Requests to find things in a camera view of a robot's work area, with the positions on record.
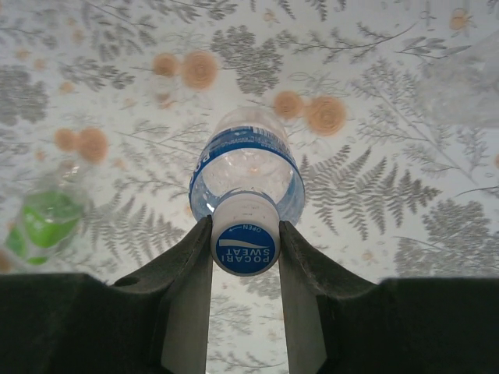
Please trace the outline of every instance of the blue bottle label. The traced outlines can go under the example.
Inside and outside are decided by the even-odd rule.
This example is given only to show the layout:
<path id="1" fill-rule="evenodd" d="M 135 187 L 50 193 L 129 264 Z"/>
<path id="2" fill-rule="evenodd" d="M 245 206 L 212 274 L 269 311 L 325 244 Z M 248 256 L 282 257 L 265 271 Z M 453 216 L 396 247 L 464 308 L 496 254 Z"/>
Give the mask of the blue bottle label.
<path id="1" fill-rule="evenodd" d="M 218 262 L 236 275 L 259 273 L 274 263 L 274 239 L 254 224 L 237 224 L 218 237 L 215 247 Z"/>
<path id="2" fill-rule="evenodd" d="M 258 127 L 242 126 L 220 132 L 204 147 L 190 180 L 189 190 L 191 193 L 197 176 L 212 160 L 224 153 L 241 148 L 267 150 L 277 154 L 288 161 L 298 172 L 291 150 L 275 134 Z"/>

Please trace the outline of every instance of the bottle cap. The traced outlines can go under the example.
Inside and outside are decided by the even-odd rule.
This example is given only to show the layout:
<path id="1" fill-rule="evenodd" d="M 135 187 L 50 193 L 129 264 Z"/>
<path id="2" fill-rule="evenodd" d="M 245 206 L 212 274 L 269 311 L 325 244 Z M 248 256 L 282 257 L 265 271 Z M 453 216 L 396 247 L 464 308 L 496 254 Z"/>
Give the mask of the bottle cap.
<path id="1" fill-rule="evenodd" d="M 213 214 L 211 254 L 228 273 L 248 277 L 279 257 L 279 214 L 272 200 L 253 192 L 222 198 Z"/>

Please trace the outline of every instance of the water bottle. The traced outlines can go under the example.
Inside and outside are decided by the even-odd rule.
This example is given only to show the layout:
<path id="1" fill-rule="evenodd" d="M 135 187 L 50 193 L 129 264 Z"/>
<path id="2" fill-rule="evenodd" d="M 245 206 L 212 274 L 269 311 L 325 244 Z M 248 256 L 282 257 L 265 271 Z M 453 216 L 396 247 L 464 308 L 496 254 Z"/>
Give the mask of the water bottle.
<path id="1" fill-rule="evenodd" d="M 201 152 L 189 201 L 196 220 L 213 216 L 211 253 L 220 268 L 239 276 L 270 269 L 279 221 L 297 224 L 305 205 L 284 126 L 261 108 L 226 115 Z"/>
<path id="2" fill-rule="evenodd" d="M 84 168 L 63 161 L 26 194 L 5 240 L 2 257 L 9 266 L 4 266 L 4 272 L 35 270 L 71 242 L 87 201 Z"/>

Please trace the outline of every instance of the patterned fabric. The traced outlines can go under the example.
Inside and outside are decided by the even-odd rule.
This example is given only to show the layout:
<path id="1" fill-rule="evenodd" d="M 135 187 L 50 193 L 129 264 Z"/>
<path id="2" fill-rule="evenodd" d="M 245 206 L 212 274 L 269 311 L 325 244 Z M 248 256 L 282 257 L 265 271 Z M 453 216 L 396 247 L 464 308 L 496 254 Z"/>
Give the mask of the patterned fabric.
<path id="1" fill-rule="evenodd" d="M 499 132 L 432 123 L 415 92 L 497 30 L 498 0 L 0 1 L 2 237 L 43 173 L 106 157 L 46 270 L 112 282 L 174 245 L 207 137 L 256 104 L 285 123 L 298 229 L 327 256 L 371 281 L 498 274 Z M 288 372 L 282 320 L 277 267 L 216 268 L 207 371 Z"/>

